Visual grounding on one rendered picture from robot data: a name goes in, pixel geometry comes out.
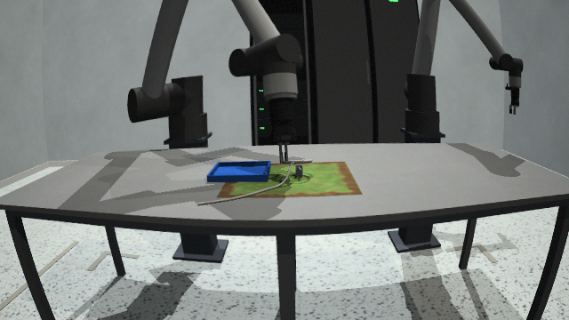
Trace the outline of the blue tray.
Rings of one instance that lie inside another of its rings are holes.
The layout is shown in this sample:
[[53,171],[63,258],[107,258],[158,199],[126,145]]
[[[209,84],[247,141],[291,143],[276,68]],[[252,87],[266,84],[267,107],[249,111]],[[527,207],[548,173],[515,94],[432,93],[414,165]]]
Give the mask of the blue tray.
[[207,182],[268,181],[270,161],[218,162],[207,174]]

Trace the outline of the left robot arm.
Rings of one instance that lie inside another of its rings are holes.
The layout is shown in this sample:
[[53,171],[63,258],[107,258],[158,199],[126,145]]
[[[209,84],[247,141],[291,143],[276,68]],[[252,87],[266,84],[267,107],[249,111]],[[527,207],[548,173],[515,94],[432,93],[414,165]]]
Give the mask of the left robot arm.
[[[440,1],[422,0],[421,4],[413,72],[407,74],[407,87],[405,85],[405,97],[408,99],[408,108],[405,110],[405,130],[408,132],[421,134],[439,133],[436,79],[430,73],[437,36]],[[492,57],[489,59],[491,68],[508,71],[509,76],[521,77],[523,61],[518,58],[512,58],[505,53],[492,32],[469,3],[466,0],[449,1],[492,54]]]

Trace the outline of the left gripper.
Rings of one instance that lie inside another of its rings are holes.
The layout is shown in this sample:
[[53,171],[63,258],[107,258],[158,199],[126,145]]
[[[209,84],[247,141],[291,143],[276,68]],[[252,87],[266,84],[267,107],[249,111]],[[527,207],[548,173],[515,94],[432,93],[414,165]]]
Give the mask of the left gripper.
[[512,105],[514,105],[513,115],[516,114],[516,107],[519,106],[519,88],[521,88],[521,77],[509,76],[509,86],[505,86],[506,90],[511,90],[511,105],[509,105],[509,113],[512,114]]

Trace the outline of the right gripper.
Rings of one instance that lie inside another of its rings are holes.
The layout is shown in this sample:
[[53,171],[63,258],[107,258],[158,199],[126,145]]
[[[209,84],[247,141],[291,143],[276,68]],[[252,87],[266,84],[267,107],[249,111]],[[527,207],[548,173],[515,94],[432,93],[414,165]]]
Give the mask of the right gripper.
[[294,73],[274,73],[263,77],[263,94],[269,101],[270,122],[272,124],[271,143],[279,146],[280,164],[288,161],[287,145],[295,142],[296,131],[293,128],[293,101],[297,100],[297,77]]

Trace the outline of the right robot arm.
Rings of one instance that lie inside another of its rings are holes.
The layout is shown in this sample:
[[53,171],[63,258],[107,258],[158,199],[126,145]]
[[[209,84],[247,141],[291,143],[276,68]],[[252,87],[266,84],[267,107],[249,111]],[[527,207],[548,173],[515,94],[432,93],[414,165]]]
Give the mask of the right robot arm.
[[[233,76],[298,74],[303,58],[297,39],[290,34],[280,35],[258,0],[231,1],[256,45],[235,49],[230,54],[230,73]],[[169,116],[170,140],[208,135],[207,113],[203,113],[203,76],[174,78],[171,84],[165,83],[187,5],[188,0],[163,0],[142,87],[132,88],[127,100],[132,123]]]

